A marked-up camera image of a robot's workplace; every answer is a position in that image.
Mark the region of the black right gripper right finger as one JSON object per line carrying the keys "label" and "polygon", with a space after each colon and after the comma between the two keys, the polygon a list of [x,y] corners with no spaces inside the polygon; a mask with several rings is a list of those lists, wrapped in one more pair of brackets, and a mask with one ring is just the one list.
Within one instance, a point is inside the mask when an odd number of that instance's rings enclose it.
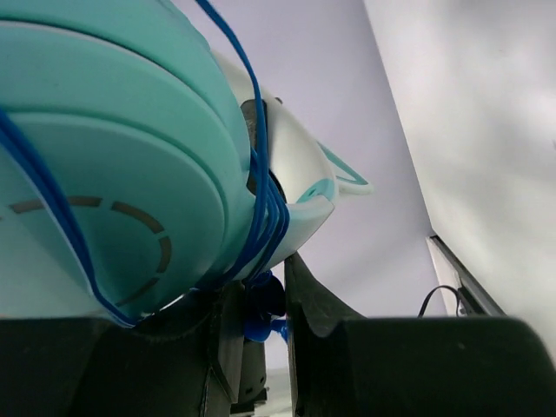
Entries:
{"label": "black right gripper right finger", "polygon": [[552,416],[555,367],[507,317],[367,318],[285,261],[296,416]]}

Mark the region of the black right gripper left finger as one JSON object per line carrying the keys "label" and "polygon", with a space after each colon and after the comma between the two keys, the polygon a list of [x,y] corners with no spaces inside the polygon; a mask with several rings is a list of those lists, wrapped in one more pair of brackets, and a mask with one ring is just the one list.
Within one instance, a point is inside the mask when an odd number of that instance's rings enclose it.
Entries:
{"label": "black right gripper left finger", "polygon": [[137,329],[94,318],[1,322],[4,416],[227,416],[244,290],[188,295]]}

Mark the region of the teal white cat-ear headphones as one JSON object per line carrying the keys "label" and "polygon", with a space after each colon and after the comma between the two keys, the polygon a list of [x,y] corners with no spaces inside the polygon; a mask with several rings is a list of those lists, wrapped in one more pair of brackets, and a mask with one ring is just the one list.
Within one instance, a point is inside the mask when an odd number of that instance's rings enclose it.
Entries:
{"label": "teal white cat-ear headphones", "polygon": [[369,190],[170,1],[2,2],[2,317],[132,328]]}

